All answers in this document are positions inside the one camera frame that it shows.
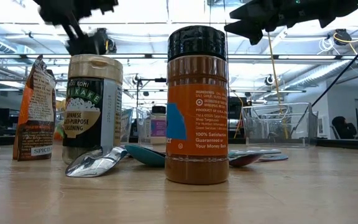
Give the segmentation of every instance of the spice packet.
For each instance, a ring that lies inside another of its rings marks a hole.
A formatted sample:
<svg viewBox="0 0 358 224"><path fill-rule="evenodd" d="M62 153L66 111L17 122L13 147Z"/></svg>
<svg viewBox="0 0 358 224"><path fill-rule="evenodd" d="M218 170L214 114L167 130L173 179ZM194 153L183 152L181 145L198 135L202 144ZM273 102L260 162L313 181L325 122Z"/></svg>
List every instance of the spice packet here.
<svg viewBox="0 0 358 224"><path fill-rule="evenodd" d="M29 161L52 156L56 121L56 80L42 60L35 60L27 78L13 145L13 159Z"/></svg>

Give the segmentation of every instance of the wooden tabletop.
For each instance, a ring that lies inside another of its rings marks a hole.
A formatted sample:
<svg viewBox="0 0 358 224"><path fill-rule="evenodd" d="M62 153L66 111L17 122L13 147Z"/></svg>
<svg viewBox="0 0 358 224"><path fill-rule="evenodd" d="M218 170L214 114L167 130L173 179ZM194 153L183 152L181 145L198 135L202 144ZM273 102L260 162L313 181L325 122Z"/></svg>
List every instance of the wooden tabletop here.
<svg viewBox="0 0 358 224"><path fill-rule="evenodd" d="M357 150L283 151L288 161L231 169L226 183L194 186L133 159L103 177L68 178L59 146L52 160L29 162L12 161L3 146L0 224L358 223Z"/></svg>

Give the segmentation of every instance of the orange spice jar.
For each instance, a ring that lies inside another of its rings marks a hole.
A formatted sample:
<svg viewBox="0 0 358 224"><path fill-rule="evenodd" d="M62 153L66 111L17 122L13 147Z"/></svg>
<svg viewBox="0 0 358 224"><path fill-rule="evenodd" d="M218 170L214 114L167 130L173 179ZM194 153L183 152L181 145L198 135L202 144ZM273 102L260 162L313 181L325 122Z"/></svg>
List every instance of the orange spice jar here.
<svg viewBox="0 0 358 224"><path fill-rule="evenodd" d="M189 26L168 41L167 156L169 180L227 180L227 62L224 33Z"/></svg>

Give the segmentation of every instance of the purple label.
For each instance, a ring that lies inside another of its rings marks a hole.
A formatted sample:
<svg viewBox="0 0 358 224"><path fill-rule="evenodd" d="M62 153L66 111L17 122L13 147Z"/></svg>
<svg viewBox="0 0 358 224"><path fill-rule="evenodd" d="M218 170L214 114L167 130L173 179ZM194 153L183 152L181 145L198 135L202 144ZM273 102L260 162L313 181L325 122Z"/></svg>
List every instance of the purple label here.
<svg viewBox="0 0 358 224"><path fill-rule="evenodd" d="M152 137L165 137L167 132L167 122L163 120L152 120Z"/></svg>

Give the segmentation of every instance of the orange label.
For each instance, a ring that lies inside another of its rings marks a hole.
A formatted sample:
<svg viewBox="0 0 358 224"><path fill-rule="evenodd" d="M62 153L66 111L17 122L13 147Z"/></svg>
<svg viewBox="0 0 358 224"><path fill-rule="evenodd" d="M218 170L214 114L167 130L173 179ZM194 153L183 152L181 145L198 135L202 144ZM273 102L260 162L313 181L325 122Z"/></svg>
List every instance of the orange label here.
<svg viewBox="0 0 358 224"><path fill-rule="evenodd" d="M170 87L167 105L167 153L227 155L227 91L217 85Z"/></svg>

